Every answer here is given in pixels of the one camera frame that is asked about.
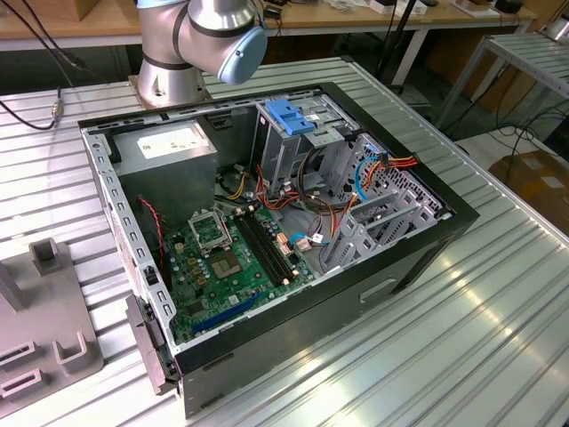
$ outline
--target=white box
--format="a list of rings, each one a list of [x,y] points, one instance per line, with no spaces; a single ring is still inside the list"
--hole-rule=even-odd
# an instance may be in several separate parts
[[[376,0],[370,0],[370,9],[376,11],[377,13],[391,14],[393,13],[394,7],[395,6],[385,6]]]
[[[405,12],[405,9],[407,8],[407,5],[409,4],[408,1],[406,0],[399,0],[397,2],[397,8],[395,10],[395,14],[397,16],[403,16],[403,13]],[[427,12],[427,9],[429,7],[426,4],[423,4],[421,1],[418,1],[415,3],[415,6],[413,7],[413,10],[411,11],[411,15],[424,15]]]

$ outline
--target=blue drive bracket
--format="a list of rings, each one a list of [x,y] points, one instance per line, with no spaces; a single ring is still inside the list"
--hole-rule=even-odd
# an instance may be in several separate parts
[[[287,100],[267,101],[266,105],[270,115],[289,135],[311,132],[316,128]]]

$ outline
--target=pcie slot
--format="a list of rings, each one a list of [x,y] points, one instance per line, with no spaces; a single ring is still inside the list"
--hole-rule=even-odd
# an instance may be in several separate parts
[[[235,307],[231,307],[230,309],[227,309],[219,314],[216,314],[211,318],[207,318],[206,320],[199,322],[197,325],[193,325],[192,331],[194,332],[194,334],[202,332],[206,329],[217,326],[218,324],[223,323],[226,320],[229,320],[230,318],[234,318],[238,314],[246,312],[247,310],[253,307],[253,305],[255,304],[255,300],[259,297],[260,294],[257,294],[249,298],[247,301],[239,303]]]

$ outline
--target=green motherboard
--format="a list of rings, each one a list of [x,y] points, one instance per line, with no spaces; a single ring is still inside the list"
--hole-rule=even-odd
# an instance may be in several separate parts
[[[314,278],[314,272],[292,248],[288,256],[279,254],[280,259],[276,258],[276,251],[282,250],[276,237],[283,231],[269,210],[262,207],[247,214],[250,228],[244,228],[244,216],[230,215],[218,222],[210,217],[200,221],[199,230],[187,227],[164,237],[171,256],[170,295],[177,310],[171,329],[176,343],[186,342]],[[204,245],[222,240],[224,234],[228,235],[227,244],[203,255]],[[264,246],[261,250],[260,239],[272,248]],[[275,258],[268,258],[267,253]],[[279,263],[291,272],[290,280],[276,278],[274,268]]]

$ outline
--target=yellow cable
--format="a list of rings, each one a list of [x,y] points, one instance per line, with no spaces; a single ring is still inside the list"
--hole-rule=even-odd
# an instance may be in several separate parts
[[[231,196],[228,196],[229,200],[236,200],[236,199],[241,197],[241,194],[243,194],[243,190],[245,188],[245,180],[247,179],[247,176],[249,176],[249,174],[247,172],[243,173],[243,176],[241,177],[241,184],[239,185],[239,188],[237,189],[237,191],[234,194],[232,194]]]

